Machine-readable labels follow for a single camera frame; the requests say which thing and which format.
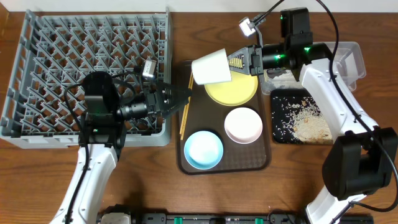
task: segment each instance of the light blue dish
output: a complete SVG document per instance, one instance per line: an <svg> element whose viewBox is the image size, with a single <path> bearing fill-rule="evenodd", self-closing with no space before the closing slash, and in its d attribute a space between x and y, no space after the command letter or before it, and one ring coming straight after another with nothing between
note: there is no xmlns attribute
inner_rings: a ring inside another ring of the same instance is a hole
<svg viewBox="0 0 398 224"><path fill-rule="evenodd" d="M196 169L210 169L223 157L223 143L209 131L193 133L185 142L184 155L188 163Z"/></svg>

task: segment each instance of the yellow plate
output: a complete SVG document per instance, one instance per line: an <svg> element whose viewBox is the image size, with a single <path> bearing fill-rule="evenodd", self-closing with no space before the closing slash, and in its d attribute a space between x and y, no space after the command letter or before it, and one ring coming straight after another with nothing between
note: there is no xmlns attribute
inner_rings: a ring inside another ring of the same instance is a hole
<svg viewBox="0 0 398 224"><path fill-rule="evenodd" d="M217 103L225 106L238 106L249 101L256 94L259 81L257 76L232 72L232 81L206 84L207 94Z"/></svg>

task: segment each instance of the pink plate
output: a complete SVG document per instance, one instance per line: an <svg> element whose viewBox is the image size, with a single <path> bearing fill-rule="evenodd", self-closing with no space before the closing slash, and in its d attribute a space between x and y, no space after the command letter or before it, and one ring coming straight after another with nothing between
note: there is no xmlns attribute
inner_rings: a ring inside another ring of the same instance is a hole
<svg viewBox="0 0 398 224"><path fill-rule="evenodd" d="M236 108L229 112L224 122L225 132L234 142L249 144L262 133L260 116L249 108Z"/></svg>

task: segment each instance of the clear plastic container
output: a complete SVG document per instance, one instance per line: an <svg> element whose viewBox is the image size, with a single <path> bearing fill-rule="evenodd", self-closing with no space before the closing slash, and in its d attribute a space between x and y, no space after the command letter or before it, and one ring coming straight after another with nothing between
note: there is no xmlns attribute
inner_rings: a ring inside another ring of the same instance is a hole
<svg viewBox="0 0 398 224"><path fill-rule="evenodd" d="M335 47L334 42L325 42L331 51ZM359 44L356 42L339 42L334 63L337 66L341 78L344 80L348 89L354 91L356 89L356 81L366 75L365 64ZM284 74L272 77L268 76L264 71L264 75L260 77L261 90L265 95L269 95L272 90L284 88L303 88L296 82L290 70L286 70Z"/></svg>

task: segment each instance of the brown wooden surface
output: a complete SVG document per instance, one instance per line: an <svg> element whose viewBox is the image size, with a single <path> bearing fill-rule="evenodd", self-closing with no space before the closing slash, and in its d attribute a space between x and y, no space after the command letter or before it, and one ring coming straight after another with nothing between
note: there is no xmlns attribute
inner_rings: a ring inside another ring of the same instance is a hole
<svg viewBox="0 0 398 224"><path fill-rule="evenodd" d="M228 54L251 41L238 27L248 13L175 13L174 64L226 48ZM398 14L335 14L341 40L360 44L368 74L357 82L354 95L382 127L398 130ZM0 104L4 103L24 13L10 13L0 41ZM316 41L335 39L326 14L311 14ZM279 38L279 17L262 26L264 42ZM271 123L269 109L267 122ZM294 146L271 143L271 165L258 172L188 176L176 165L176 131L166 147L123 149L106 186L103 207L124 203L133 208L166 209L181 213L268 213L272 209L297 211L311 202L323 186L321 166L330 146ZM77 159L69 149L19 149L0 141L0 222L47 223L63 200ZM390 205L396 187L391 184L364 200ZM351 213L369 213L354 208ZM398 210L375 213L376 223L397 223Z"/></svg>

